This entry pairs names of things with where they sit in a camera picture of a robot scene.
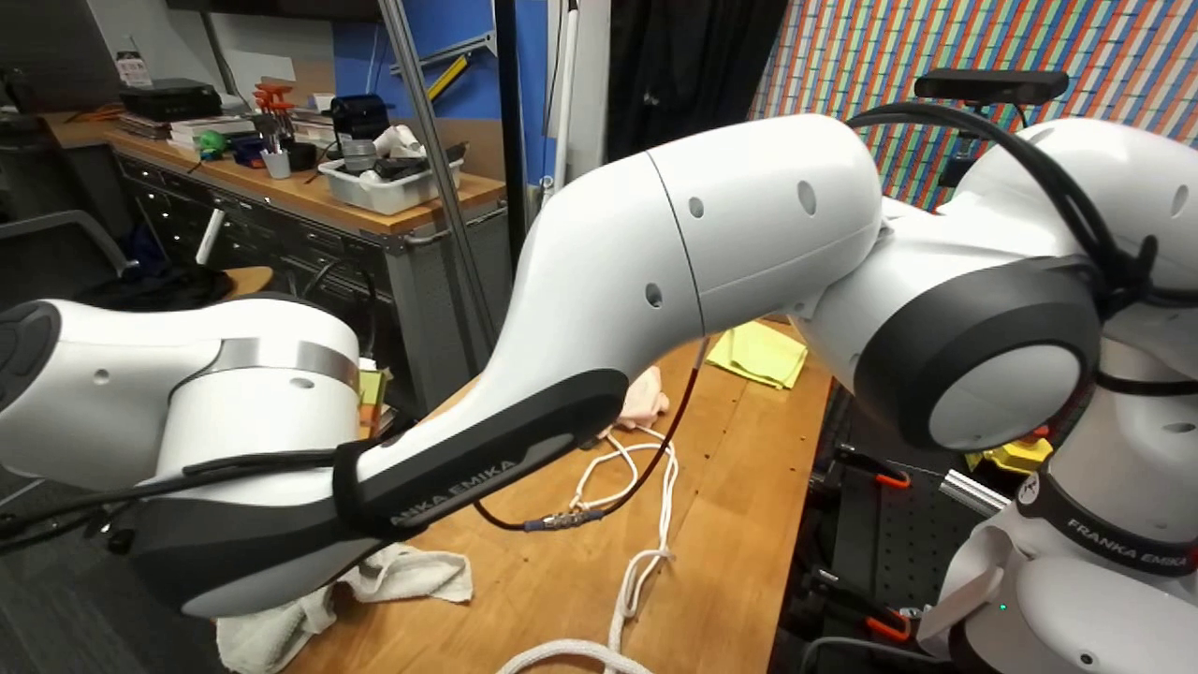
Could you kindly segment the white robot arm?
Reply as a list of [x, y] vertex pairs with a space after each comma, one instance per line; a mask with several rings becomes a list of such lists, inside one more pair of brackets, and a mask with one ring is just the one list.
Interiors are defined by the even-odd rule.
[[1109, 118], [995, 129], [938, 209], [859, 127], [776, 114], [570, 184], [535, 216], [489, 362], [414, 425], [356, 435], [356, 334], [292, 298], [4, 315], [0, 458], [134, 520], [193, 616], [298, 599], [599, 435], [680, 340], [786, 309], [907, 441], [985, 448], [1051, 414], [1031, 516], [1129, 575], [1195, 565], [1195, 152]]

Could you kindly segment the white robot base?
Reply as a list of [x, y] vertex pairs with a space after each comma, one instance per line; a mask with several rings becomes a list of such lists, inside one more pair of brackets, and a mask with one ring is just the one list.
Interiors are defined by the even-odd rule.
[[1126, 307], [1049, 465], [947, 565], [916, 644], [965, 674], [1198, 674], [1198, 309]]

